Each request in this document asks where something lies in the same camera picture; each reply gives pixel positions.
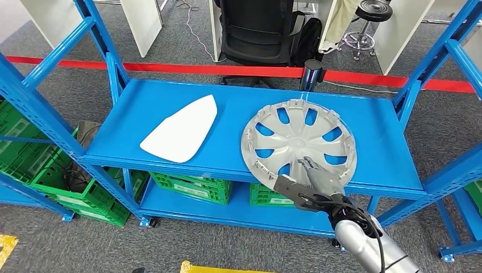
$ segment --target stool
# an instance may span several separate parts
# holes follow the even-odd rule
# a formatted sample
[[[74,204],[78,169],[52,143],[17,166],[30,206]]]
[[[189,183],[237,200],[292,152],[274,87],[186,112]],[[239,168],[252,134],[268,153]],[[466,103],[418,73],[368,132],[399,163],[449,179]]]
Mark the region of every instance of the stool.
[[[392,8],[384,2],[379,0],[362,0],[355,14],[365,19],[367,22],[363,25],[360,31],[351,31],[345,34],[338,51],[342,50],[342,45],[347,45],[353,49],[353,59],[360,60],[360,52],[370,50],[370,55],[375,55],[375,40],[372,36],[366,34],[370,22],[385,22],[390,19],[393,14]]]

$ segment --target person's leg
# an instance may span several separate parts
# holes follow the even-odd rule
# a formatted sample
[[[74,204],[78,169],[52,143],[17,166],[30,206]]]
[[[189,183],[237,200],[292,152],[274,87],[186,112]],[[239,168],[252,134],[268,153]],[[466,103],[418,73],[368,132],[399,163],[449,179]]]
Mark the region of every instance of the person's leg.
[[[353,19],[358,4],[361,0],[338,0],[336,2],[335,12],[331,18],[328,31],[322,49],[325,53],[329,53],[336,49],[338,43],[343,37],[348,25]]]

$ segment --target blue shelf surface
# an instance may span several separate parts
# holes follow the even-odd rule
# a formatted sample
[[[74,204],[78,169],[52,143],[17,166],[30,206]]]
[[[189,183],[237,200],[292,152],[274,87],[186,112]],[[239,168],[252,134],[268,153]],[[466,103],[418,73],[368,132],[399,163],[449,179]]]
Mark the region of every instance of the blue shelf surface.
[[[482,217],[470,195],[462,188],[452,193],[452,198],[455,200],[472,239],[474,241],[482,240]]]
[[[231,200],[224,206],[161,189],[151,179],[140,203],[140,210],[149,216],[335,237],[324,212],[250,206],[249,183],[234,183]]]
[[[34,200],[0,185],[0,204],[42,207]]]
[[[173,163],[139,147],[162,120],[208,94],[214,96],[218,115],[192,159]],[[358,165],[347,191],[408,199],[426,194],[392,101],[384,98],[132,79],[84,160],[102,166],[258,183],[241,155],[244,127],[265,105],[300,98],[335,110],[355,136]]]

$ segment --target black office chair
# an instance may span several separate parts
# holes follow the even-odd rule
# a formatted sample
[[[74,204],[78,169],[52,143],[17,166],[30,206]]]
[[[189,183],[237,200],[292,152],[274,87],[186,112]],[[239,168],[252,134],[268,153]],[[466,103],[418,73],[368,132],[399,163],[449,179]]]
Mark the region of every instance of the black office chair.
[[[221,51],[243,65],[289,66],[305,23],[305,15],[292,10],[293,0],[221,0]],[[221,83],[232,78],[245,76]],[[253,77],[250,86],[260,82],[275,88],[263,77]]]

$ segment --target yellow floor marking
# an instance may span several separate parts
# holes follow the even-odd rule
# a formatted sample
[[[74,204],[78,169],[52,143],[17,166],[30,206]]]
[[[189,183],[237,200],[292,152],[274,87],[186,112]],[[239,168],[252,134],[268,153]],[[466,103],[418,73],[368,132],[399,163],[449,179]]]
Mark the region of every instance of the yellow floor marking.
[[[180,273],[269,273],[265,271],[252,271],[252,270],[234,270],[223,269],[205,266],[194,266],[188,260],[185,260],[181,264]]]
[[[0,234],[0,269],[12,253],[18,239],[15,236]]]

